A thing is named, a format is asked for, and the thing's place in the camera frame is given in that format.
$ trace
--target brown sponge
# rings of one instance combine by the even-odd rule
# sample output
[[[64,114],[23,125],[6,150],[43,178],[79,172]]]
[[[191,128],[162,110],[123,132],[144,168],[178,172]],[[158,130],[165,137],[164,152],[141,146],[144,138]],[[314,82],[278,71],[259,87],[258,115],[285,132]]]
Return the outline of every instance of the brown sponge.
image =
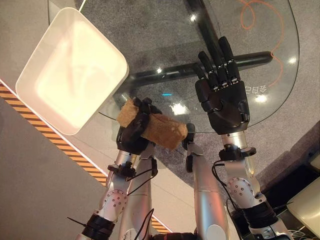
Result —
[[[132,99],[129,99],[122,107],[116,120],[120,126],[126,128],[136,117],[138,111],[139,108],[134,105]],[[151,113],[149,124],[141,136],[167,149],[174,150],[187,137],[187,134],[186,124],[162,114]]]

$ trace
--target black wire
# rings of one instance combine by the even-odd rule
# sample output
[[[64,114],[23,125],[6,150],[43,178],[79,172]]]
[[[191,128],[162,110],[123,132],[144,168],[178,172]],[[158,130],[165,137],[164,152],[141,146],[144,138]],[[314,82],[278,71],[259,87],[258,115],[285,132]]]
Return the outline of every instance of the black wire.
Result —
[[[142,240],[144,240],[144,239],[146,238],[147,233],[149,232],[148,229],[149,229],[149,226],[150,226],[150,220],[151,220],[151,218],[152,218],[152,214],[154,214],[154,210],[155,210],[155,209],[153,208],[153,209],[151,209],[151,210],[152,210],[152,212],[151,212],[151,214],[150,214],[150,216],[149,216],[148,223],[147,223],[147,226],[146,226],[146,231],[145,231],[145,233],[144,233],[144,236],[143,236]]]
[[[98,113],[100,113],[101,115],[107,117],[108,119],[112,119],[112,120],[115,120],[115,121],[116,121],[116,119],[114,119],[113,117],[107,116],[107,115],[103,114],[103,113],[100,112],[100,111],[98,111]]]
[[[146,182],[150,181],[151,179],[153,179],[155,176],[157,176],[158,173],[156,173],[154,176],[150,177],[148,180],[144,181],[140,186],[138,186],[135,190],[129,192],[127,194],[127,196],[129,196],[130,194],[133,194],[135,191],[137,191],[139,188],[141,188]]]
[[[152,208],[152,209],[146,214],[146,216],[145,216],[145,218],[144,218],[144,220],[143,220],[143,222],[142,222],[142,225],[141,225],[138,233],[136,234],[134,240],[137,240],[137,239],[138,239],[138,237],[139,237],[142,229],[144,228],[144,225],[145,225],[145,223],[146,223],[147,217],[150,215],[150,217],[149,217],[149,222],[148,222],[148,224],[147,224],[147,227],[146,227],[146,230],[145,230],[145,233],[144,233],[144,237],[143,237],[142,240],[145,239],[145,237],[146,237],[146,235],[147,235],[147,232],[148,232],[149,225],[150,225],[150,219],[151,219],[151,217],[152,217],[152,214],[154,213],[154,210],[155,210],[155,209]]]
[[[71,217],[66,217],[67,219],[69,219],[69,220],[71,220],[71,221],[73,221],[73,222],[75,222],[75,223],[77,223],[77,224],[80,224],[80,225],[82,225],[82,226],[84,226],[84,227],[86,227],[87,226],[87,224],[84,224],[84,223],[82,223],[82,222],[79,222],[79,221],[77,221],[77,220],[74,220],[73,218],[71,218]]]
[[[223,181],[221,181],[221,179],[219,178],[219,176],[218,176],[218,174],[217,174],[216,164],[217,164],[217,163],[220,163],[220,162],[224,162],[224,161],[223,161],[223,160],[218,160],[218,161],[215,161],[215,162],[213,163],[213,166],[212,166],[212,168],[211,168],[212,174],[214,175],[215,179],[216,179],[216,180],[222,185],[222,187],[224,188],[226,194],[228,195],[228,197],[229,197],[229,199],[230,199],[230,201],[231,201],[231,203],[232,203],[233,208],[234,208],[236,211],[239,211],[239,208],[237,207],[237,205],[235,204],[235,202],[232,200],[232,198],[231,198],[231,196],[230,196],[230,194],[229,194],[229,192],[228,192],[228,190],[227,190],[227,188],[226,188],[227,185],[226,185]]]
[[[216,167],[217,166],[224,166],[225,164],[224,163],[219,163],[219,162],[223,162],[222,160],[218,160],[218,161],[215,161],[213,163],[213,166],[211,168],[211,171],[212,171],[212,174],[214,175],[214,177],[223,185],[223,186],[227,186],[223,181],[220,180],[219,176],[218,176],[218,173],[217,173],[217,170],[216,170]]]
[[[143,171],[143,172],[140,172],[138,175],[135,175],[134,177],[127,177],[127,178],[125,179],[125,181],[126,181],[126,182],[129,182],[129,181],[131,181],[132,179],[135,179],[135,178],[139,177],[140,175],[145,174],[145,173],[147,173],[147,172],[149,172],[149,171],[152,171],[152,170],[153,170],[153,169],[150,168],[150,169],[148,169],[148,170],[145,170],[145,171]]]
[[[229,210],[229,206],[228,206],[228,200],[230,200],[230,202],[232,202],[232,200],[230,198],[228,198],[226,201],[225,201],[225,205],[226,205],[226,210],[231,218],[231,221],[233,222],[233,225],[235,227],[235,230],[236,230],[236,233],[238,234],[238,237],[240,240],[242,240],[242,237],[241,237],[241,234],[240,234],[240,231],[238,229],[238,226],[236,225],[234,219],[232,218],[231,214],[230,214],[230,210]]]

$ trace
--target warning stripe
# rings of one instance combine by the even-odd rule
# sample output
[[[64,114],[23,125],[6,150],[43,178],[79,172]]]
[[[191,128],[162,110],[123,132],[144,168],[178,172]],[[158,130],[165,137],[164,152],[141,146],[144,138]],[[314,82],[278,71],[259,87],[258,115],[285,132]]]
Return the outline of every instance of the warning stripe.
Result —
[[[57,148],[63,151],[69,158],[76,162],[92,177],[94,177],[103,186],[106,186],[107,177],[97,169],[91,162],[84,158],[58,134],[56,134],[45,122],[35,115],[28,107],[26,107],[12,92],[0,82],[0,97],[11,105],[22,117],[24,117],[31,125],[42,133]],[[162,225],[154,217],[151,218],[152,226],[162,234],[170,233],[168,228]]]

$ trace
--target glass table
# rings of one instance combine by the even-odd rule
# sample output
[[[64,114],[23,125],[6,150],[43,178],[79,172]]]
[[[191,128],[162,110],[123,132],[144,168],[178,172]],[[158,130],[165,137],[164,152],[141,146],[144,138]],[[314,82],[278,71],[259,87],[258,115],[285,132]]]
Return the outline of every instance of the glass table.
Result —
[[[288,1],[88,0],[81,12],[129,65],[128,78],[100,110],[112,119],[129,97],[150,97],[165,115],[194,123],[199,133],[213,132],[191,65],[221,36],[245,82],[250,126],[277,111],[295,83],[299,40]]]

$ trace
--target white plastic bin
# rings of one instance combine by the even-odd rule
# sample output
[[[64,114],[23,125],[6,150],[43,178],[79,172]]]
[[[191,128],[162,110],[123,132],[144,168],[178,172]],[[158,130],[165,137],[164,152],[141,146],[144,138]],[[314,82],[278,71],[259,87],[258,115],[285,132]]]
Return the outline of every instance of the white plastic bin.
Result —
[[[36,114],[61,133],[74,135],[128,73],[121,52],[79,11],[67,7],[45,32],[15,89]]]

